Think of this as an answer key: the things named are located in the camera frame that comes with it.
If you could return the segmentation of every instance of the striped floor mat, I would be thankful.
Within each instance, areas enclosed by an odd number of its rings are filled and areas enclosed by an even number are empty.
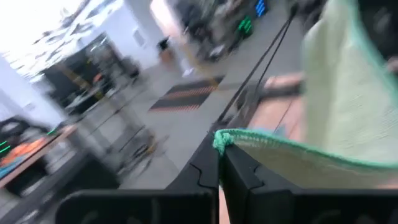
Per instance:
[[[224,76],[215,77],[217,84],[220,84]],[[150,109],[151,112],[173,112],[192,111],[200,107],[215,91],[217,86],[212,86],[208,80],[188,84],[175,85]]]

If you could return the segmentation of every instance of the gym floor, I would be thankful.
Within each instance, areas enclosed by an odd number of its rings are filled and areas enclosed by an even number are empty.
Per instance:
[[[286,19],[285,5],[280,1],[271,2],[271,10],[254,23],[254,34],[244,41],[234,54],[216,64],[198,68],[197,74],[192,78],[183,78],[179,69],[163,65],[143,72],[144,81],[134,87],[136,96],[130,102],[129,110],[133,110],[158,138],[169,138],[161,146],[165,154],[154,158],[148,169],[139,177],[132,175],[131,178],[127,178],[122,188],[163,189],[174,180]],[[296,19],[290,25],[266,77],[301,71],[302,39],[302,25]],[[261,63],[251,79],[252,82],[259,79],[271,55],[272,52]],[[148,113],[148,109],[174,85],[191,82],[193,78],[206,79],[220,75],[226,75],[219,85],[221,90],[213,92],[199,109]]]

